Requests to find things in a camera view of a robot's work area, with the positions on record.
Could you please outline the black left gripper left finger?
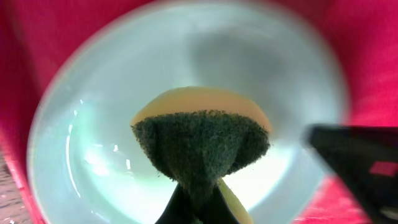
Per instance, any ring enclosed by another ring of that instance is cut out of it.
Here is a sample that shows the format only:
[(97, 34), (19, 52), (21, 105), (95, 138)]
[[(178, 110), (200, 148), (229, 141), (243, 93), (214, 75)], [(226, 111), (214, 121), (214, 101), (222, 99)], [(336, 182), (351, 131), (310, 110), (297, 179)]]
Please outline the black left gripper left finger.
[(189, 195), (177, 184), (166, 208), (155, 224), (191, 224), (193, 213)]

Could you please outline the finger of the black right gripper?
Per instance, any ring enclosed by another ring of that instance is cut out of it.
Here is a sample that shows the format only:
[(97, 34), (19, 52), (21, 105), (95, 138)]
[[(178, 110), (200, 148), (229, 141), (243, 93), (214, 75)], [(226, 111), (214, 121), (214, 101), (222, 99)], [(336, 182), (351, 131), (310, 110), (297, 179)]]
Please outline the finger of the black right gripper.
[(307, 142), (373, 223), (397, 224), (397, 128), (316, 124)]

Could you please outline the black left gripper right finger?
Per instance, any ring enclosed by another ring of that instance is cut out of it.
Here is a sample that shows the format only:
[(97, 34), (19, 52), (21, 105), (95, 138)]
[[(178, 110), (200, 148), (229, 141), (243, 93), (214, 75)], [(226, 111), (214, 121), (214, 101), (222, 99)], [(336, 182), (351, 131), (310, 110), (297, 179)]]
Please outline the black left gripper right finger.
[(200, 210), (203, 224), (239, 224), (218, 187), (214, 187), (211, 197)]

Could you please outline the yellow green sponge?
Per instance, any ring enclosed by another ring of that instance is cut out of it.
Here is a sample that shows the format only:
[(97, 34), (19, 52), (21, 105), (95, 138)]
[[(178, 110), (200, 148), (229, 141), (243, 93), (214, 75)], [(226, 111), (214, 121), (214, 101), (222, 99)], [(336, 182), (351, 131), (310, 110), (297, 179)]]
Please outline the yellow green sponge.
[(214, 88), (169, 90), (130, 123), (142, 151), (163, 175), (189, 195), (192, 223), (218, 187), (239, 223), (252, 218), (224, 177), (256, 162), (269, 149), (271, 124), (250, 99)]

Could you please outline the light blue plate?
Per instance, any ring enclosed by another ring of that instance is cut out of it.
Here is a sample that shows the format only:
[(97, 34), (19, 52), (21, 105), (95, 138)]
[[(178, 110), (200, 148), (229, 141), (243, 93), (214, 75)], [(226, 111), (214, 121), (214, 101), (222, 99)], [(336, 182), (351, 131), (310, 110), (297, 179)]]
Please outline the light blue plate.
[(349, 99), (340, 65), (301, 16), (273, 3), (161, 1), (122, 16), (61, 67), (30, 130), (28, 174), (47, 223), (154, 223), (175, 188), (130, 121), (159, 94), (211, 86), (256, 102), (267, 154), (225, 182), (255, 223), (289, 223), (326, 172), (305, 142), (338, 124)]

